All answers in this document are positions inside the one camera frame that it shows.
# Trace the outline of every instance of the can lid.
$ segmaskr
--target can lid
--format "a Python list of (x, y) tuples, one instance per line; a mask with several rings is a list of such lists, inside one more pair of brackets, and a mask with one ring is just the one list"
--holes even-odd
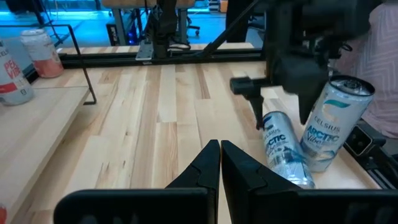
[(44, 29), (30, 29), (22, 31), (21, 35), (24, 36), (40, 35), (43, 34), (44, 32), (45, 32)]
[(371, 96), (374, 94), (374, 87), (359, 78), (348, 75), (335, 75), (330, 78), (330, 84), (345, 92), (357, 96)]

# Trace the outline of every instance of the office chair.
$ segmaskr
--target office chair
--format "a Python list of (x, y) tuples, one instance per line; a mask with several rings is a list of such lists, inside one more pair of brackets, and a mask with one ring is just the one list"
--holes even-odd
[(191, 25), (191, 24), (192, 24), (192, 20), (191, 20), (188, 16), (187, 16), (187, 21), (188, 21), (187, 29), (194, 29), (194, 30), (196, 30), (196, 31), (195, 31), (195, 34), (196, 34), (196, 35), (199, 35), (200, 26), (193, 26), (193, 25)]

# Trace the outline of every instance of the red and white can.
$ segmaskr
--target red and white can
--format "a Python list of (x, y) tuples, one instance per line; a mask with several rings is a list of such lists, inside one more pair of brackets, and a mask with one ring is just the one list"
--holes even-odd
[(6, 219), (7, 209), (2, 203), (0, 203), (0, 224), (6, 224)]
[(33, 89), (0, 40), (0, 102), (19, 105), (33, 98)]
[(63, 66), (55, 46), (43, 29), (24, 30), (21, 42), (28, 51), (38, 75), (42, 78), (54, 78), (63, 73)]

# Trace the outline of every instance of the table leg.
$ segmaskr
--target table leg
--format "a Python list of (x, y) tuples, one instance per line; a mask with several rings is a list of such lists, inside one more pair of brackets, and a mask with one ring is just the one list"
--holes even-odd
[(178, 32), (180, 33), (180, 41), (184, 44), (188, 43), (187, 17), (188, 17), (187, 9), (178, 10)]
[(116, 24), (116, 33), (118, 34), (119, 45), (126, 46), (127, 45), (125, 37), (126, 32), (124, 31), (121, 11), (120, 9), (112, 9), (112, 13), (114, 16), (114, 22)]

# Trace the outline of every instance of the light wood surface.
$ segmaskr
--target light wood surface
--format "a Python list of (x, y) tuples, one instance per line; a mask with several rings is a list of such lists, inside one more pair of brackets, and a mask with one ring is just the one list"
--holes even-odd
[(33, 100), (0, 106), (0, 202), (12, 218), (62, 140), (87, 87), (35, 89)]
[[(265, 62), (89, 69), (98, 104), (82, 107), (14, 223), (51, 223), (57, 202), (80, 189), (163, 188), (210, 139), (228, 139), (265, 164), (252, 109), (229, 90), (231, 77), (262, 77), (264, 69)], [(35, 83), (79, 85), (85, 85), (80, 70)], [(279, 87), (262, 89), (262, 95), (264, 112), (285, 111), (300, 137), (297, 97)], [(322, 189), (379, 188), (344, 149), (314, 178)], [(225, 224), (231, 220), (222, 181), (220, 186), (219, 223)]]

